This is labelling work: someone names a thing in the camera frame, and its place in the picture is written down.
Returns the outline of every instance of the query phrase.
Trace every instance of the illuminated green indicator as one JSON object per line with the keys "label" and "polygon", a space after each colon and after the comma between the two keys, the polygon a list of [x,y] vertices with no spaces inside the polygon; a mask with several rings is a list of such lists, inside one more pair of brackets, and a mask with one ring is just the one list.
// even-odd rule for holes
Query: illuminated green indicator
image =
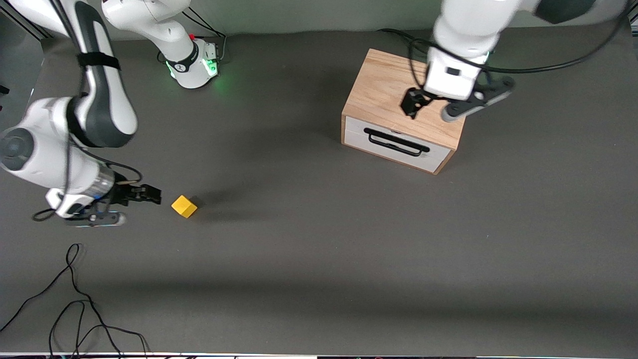
{"label": "illuminated green indicator", "polygon": [[210,76],[217,75],[217,62],[215,60],[202,59],[202,63]]}
{"label": "illuminated green indicator", "polygon": [[170,67],[170,65],[168,64],[168,61],[166,62],[166,66],[168,67],[168,71],[170,71],[170,76],[172,78],[175,78],[175,74],[173,73],[173,69]]}

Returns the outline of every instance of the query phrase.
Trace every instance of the yellow cube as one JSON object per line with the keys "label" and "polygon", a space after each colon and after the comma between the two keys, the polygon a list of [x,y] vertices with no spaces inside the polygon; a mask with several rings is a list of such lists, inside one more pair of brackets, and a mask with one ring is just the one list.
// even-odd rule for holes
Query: yellow cube
{"label": "yellow cube", "polygon": [[179,198],[170,206],[173,207],[173,209],[184,218],[190,217],[197,209],[197,206],[195,206],[191,201],[188,200],[188,198],[184,197],[183,195],[179,196]]}

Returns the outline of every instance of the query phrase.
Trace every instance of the small wooden cabinet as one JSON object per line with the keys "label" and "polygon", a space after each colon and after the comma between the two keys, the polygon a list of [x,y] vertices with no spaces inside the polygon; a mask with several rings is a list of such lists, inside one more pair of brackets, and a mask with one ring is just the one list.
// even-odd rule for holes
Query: small wooden cabinet
{"label": "small wooden cabinet", "polygon": [[[414,61],[423,79],[426,64]],[[408,88],[415,87],[408,59],[370,49],[341,113],[341,143],[438,174],[456,151],[465,118],[441,119],[447,101],[432,101],[415,119],[401,110]]]}

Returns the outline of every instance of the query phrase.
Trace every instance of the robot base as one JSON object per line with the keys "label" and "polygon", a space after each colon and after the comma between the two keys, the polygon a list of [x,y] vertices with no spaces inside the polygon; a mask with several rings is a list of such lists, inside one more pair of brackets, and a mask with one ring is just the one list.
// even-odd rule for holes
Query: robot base
{"label": "robot base", "polygon": [[171,65],[166,62],[170,75],[180,86],[187,89],[200,88],[219,73],[217,45],[201,39],[195,39],[193,42],[197,46],[197,57],[188,69],[179,63]]}

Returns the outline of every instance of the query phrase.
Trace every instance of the white drawer front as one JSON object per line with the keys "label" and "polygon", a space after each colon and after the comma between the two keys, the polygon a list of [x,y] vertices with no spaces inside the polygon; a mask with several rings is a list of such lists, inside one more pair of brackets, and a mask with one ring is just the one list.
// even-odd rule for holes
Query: white drawer front
{"label": "white drawer front", "polygon": [[[379,131],[383,134],[391,135],[395,138],[403,139],[417,145],[427,146],[430,150],[429,152],[420,151],[419,149],[415,149],[412,146],[405,146],[398,142],[392,141],[392,139],[377,137],[374,135],[375,131]],[[435,172],[439,165],[441,165],[441,163],[450,153],[450,149],[448,148],[416,139],[404,134],[398,134],[386,128],[363,122],[349,116],[346,116],[344,142],[349,146],[360,148],[381,157],[395,160],[429,172]],[[384,147],[383,144],[391,145],[393,146],[393,148]],[[401,152],[401,150],[410,152],[412,155],[403,153]]]}

